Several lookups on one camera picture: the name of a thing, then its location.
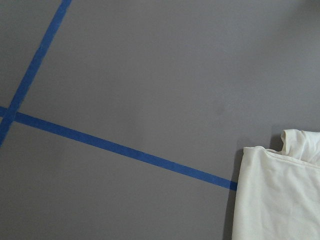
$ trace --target white shirt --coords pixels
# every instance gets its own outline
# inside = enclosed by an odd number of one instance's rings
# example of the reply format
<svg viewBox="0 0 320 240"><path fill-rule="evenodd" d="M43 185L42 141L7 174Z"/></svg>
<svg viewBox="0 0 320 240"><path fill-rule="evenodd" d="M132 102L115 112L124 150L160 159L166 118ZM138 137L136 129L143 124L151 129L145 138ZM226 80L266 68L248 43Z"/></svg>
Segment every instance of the white shirt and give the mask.
<svg viewBox="0 0 320 240"><path fill-rule="evenodd" d="M243 149L232 240L320 240L320 133L281 138L279 152Z"/></svg>

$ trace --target gray painted surface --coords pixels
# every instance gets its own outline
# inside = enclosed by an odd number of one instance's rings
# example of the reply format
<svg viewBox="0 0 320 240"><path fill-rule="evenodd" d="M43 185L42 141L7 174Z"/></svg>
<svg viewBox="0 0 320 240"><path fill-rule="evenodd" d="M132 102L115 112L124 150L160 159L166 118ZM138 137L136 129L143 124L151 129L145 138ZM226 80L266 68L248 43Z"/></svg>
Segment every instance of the gray painted surface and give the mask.
<svg viewBox="0 0 320 240"><path fill-rule="evenodd" d="M1 5L3 107L59 5L22 2ZM243 147L320 132L319 13L311 0L73 1L20 112L237 181ZM231 239L227 189L18 123L0 162L1 239Z"/></svg>

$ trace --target blue painter's tape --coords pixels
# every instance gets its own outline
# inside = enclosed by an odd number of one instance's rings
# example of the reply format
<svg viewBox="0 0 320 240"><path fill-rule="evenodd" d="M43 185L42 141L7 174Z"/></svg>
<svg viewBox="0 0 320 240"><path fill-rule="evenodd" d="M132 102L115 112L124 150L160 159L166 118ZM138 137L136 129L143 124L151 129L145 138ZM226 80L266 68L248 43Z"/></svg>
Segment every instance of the blue painter's tape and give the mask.
<svg viewBox="0 0 320 240"><path fill-rule="evenodd" d="M233 191L237 190L237 183L234 181L230 181L204 171L200 171L188 166L184 166L179 163L169 161L161 157L150 155L148 153L135 150L127 146L123 146L108 140L101 139L96 136L92 136L80 131L76 131L64 126L60 126L52 122L41 120L39 118L35 118L20 112L16 113L15 121L36 129L44 130L49 133L63 136L68 139L73 139L81 143L85 143L100 149L111 151L116 154L120 154L132 159L136 159L148 164L152 164L154 166L158 166L163 169L167 169L167 170L170 170L179 174L183 174L195 179L199 179L214 185L218 185L226 189L230 189Z"/></svg>
<svg viewBox="0 0 320 240"><path fill-rule="evenodd" d="M40 65L50 47L52 40L60 24L66 14L67 8L69 7L71 0L62 0L59 8L57 9L48 29L46 30L43 39L40 43L39 48L35 52L33 59L25 72L23 79L20 82L18 89L16 90L14 97L10 103L9 108L3 115L3 119L0 123L0 146L5 140L11 124L15 119L15 115L20 108L21 103L23 102L25 96L28 93L29 87L31 86Z"/></svg>
<svg viewBox="0 0 320 240"><path fill-rule="evenodd" d="M7 111L6 108L0 106L0 117L3 117L5 115L5 113L6 113L6 111Z"/></svg>

